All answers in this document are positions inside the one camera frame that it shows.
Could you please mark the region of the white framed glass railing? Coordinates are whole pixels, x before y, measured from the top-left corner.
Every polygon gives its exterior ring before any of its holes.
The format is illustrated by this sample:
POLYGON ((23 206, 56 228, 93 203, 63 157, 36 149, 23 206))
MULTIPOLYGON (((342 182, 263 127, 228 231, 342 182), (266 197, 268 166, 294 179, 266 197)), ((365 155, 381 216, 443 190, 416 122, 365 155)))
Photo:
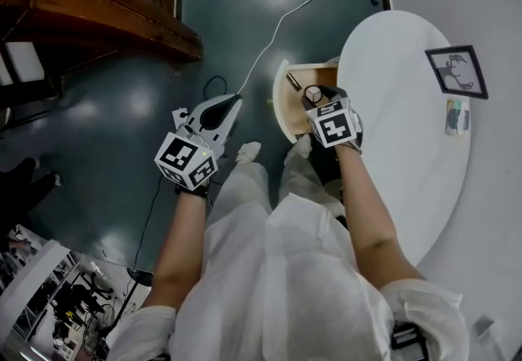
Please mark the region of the white framed glass railing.
POLYGON ((9 283, 0 280, 0 359, 105 361, 117 327, 141 307, 151 289, 136 288, 121 320, 106 337, 96 323, 56 336, 51 298, 65 280, 72 282, 81 271, 88 275, 95 272, 97 285, 114 290, 115 319, 130 281, 127 267, 74 252, 54 240, 46 242, 27 262, 11 255, 0 261, 15 265, 9 283))

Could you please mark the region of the patterned tissue box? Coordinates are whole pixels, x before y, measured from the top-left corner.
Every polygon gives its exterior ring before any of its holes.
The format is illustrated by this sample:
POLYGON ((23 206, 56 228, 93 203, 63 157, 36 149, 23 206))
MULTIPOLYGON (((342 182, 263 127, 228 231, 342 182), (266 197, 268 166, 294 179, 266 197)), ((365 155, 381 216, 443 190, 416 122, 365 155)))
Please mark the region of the patterned tissue box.
POLYGON ((471 109, 468 101, 448 99, 446 103, 445 134, 467 135, 471 128, 471 109))

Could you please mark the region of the white curved desk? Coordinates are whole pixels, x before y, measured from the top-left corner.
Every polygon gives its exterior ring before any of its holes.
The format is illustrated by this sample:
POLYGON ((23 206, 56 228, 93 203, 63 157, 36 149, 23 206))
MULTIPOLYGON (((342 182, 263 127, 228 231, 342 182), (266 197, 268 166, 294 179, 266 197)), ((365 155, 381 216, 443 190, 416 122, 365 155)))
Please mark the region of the white curved desk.
POLYGON ((445 133, 449 97, 425 54, 447 46, 421 16, 382 11, 354 28, 338 62, 338 86, 362 121, 365 166, 413 265, 449 221, 470 154, 470 135, 445 133))

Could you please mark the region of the black framed deer picture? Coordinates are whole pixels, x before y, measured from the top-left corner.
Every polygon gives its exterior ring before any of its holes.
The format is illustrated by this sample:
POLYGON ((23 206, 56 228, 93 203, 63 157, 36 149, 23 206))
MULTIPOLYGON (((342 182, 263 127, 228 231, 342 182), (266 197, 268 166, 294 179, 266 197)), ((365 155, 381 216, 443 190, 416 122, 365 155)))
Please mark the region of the black framed deer picture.
POLYGON ((488 99, 484 76, 472 45, 425 50, 443 93, 488 99))

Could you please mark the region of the person's white trousers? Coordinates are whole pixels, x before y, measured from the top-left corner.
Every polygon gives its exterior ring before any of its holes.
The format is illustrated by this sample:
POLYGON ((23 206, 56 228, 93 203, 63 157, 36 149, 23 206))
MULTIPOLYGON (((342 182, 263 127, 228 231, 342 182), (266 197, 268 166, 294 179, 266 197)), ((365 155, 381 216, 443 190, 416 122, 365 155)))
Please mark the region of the person's white trousers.
POLYGON ((326 191, 308 158, 301 156, 284 165, 276 208, 270 205, 265 168, 255 161, 236 164, 221 187, 207 223, 214 224, 236 210, 239 219, 248 218, 252 212, 255 221, 268 219, 272 224, 312 225, 345 215, 340 200, 326 191))

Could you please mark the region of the brown wooden staircase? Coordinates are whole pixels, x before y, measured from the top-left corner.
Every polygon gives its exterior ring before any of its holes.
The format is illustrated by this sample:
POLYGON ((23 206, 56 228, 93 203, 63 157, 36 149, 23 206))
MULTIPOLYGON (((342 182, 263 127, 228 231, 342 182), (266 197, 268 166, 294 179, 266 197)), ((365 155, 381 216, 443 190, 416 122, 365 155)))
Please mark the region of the brown wooden staircase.
POLYGON ((0 0, 0 129, 17 106, 60 97, 63 76, 121 51, 177 64, 203 56, 182 0, 0 0))

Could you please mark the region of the small round dark object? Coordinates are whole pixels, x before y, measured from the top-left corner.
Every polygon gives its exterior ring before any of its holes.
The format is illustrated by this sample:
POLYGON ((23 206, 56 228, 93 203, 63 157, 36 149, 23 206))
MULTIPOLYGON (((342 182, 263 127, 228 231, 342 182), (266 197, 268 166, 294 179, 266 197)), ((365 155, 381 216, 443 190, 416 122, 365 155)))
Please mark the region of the small round dark object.
POLYGON ((303 95, 307 98, 309 102, 312 104, 317 104, 323 98, 323 93, 321 88, 317 85, 307 86, 303 92, 303 95))

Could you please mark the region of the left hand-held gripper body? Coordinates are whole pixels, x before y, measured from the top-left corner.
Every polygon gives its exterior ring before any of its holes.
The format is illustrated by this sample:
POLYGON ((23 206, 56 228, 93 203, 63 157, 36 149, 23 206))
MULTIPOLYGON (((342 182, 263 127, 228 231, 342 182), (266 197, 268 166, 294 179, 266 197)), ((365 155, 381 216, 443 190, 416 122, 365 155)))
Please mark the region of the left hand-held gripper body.
POLYGON ((182 125, 167 134, 154 161, 165 178, 194 192, 217 172, 223 153, 224 145, 182 125))

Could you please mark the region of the black office chair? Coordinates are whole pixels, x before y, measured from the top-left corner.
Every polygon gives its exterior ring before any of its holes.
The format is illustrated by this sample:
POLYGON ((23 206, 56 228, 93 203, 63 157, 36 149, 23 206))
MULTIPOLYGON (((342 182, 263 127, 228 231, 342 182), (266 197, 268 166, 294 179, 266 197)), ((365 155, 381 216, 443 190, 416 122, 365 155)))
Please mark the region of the black office chair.
POLYGON ((116 296, 112 287, 96 284, 95 272, 81 271, 72 282, 65 280, 51 298, 55 319, 53 334, 64 335, 70 328, 89 328, 92 323, 102 329, 112 325, 116 296))

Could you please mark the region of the person's white shoe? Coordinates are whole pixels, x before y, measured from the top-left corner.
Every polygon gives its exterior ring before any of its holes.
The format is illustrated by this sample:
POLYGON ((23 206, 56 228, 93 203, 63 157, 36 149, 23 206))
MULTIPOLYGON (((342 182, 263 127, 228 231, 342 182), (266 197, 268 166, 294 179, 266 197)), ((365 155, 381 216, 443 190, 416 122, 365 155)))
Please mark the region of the person's white shoe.
POLYGON ((307 159, 312 151, 312 141, 309 134, 304 134, 299 137, 293 147, 287 153, 284 165, 288 165, 290 161, 296 157, 301 156, 304 159, 307 159))
POLYGON ((248 164, 254 162, 261 150, 261 143, 244 143, 237 152, 236 163, 248 164))

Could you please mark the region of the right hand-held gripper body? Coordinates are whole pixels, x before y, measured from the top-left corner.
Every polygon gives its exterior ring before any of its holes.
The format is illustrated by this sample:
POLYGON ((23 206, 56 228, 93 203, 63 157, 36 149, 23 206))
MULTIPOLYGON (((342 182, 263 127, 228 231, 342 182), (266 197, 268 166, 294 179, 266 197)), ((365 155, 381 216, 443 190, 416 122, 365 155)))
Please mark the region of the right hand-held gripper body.
POLYGON ((340 144, 361 147, 362 121, 352 109, 348 97, 311 108, 306 111, 306 117, 312 133, 323 147, 340 144))

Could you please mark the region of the person's left forearm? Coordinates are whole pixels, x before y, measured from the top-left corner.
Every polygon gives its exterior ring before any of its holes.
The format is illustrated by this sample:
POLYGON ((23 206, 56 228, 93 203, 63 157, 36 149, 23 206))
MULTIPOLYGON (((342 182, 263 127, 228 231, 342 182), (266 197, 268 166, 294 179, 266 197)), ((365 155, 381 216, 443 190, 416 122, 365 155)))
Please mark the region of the person's left forearm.
POLYGON ((182 306, 201 278, 205 221, 206 200, 182 192, 142 307, 182 306))

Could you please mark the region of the person's right white shoe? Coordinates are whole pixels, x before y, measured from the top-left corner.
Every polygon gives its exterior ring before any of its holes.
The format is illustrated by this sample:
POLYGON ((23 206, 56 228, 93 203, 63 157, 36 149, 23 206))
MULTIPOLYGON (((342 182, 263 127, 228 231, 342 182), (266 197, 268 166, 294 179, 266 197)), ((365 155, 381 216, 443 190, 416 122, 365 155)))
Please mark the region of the person's right white shoe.
POLYGON ((287 153, 284 165, 288 165, 290 161, 296 157, 301 156, 304 159, 307 159, 312 151, 312 141, 309 134, 304 134, 299 137, 293 147, 287 153))

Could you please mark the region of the black floor stand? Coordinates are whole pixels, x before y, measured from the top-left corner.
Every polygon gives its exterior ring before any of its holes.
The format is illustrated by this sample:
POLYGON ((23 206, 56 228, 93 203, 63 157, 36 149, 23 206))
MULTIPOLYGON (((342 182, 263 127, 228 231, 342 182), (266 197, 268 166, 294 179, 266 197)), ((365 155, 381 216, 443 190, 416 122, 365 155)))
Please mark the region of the black floor stand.
POLYGON ((143 286, 145 288, 149 288, 152 286, 152 281, 153 281, 152 272, 141 271, 141 270, 136 270, 136 269, 131 270, 130 268, 126 268, 126 272, 130 277, 130 281, 127 285, 128 289, 124 293, 125 299, 124 299, 122 307, 118 311, 117 316, 114 319, 114 321, 108 327, 106 327, 104 329, 104 333, 103 333, 104 337, 106 337, 112 330, 114 330, 114 328, 117 326, 117 324, 121 320, 124 312, 126 311, 126 307, 129 303, 130 299, 132 298, 136 288, 139 285, 143 286))

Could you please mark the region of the person's right forearm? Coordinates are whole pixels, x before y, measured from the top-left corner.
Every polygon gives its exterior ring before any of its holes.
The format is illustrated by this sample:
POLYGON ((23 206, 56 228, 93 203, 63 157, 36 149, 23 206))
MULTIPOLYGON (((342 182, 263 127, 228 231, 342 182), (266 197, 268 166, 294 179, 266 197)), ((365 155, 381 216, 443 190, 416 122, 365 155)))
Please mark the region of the person's right forearm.
POLYGON ((375 288, 422 276, 405 257, 392 217, 369 176, 361 155, 336 146, 343 203, 359 272, 375 288))

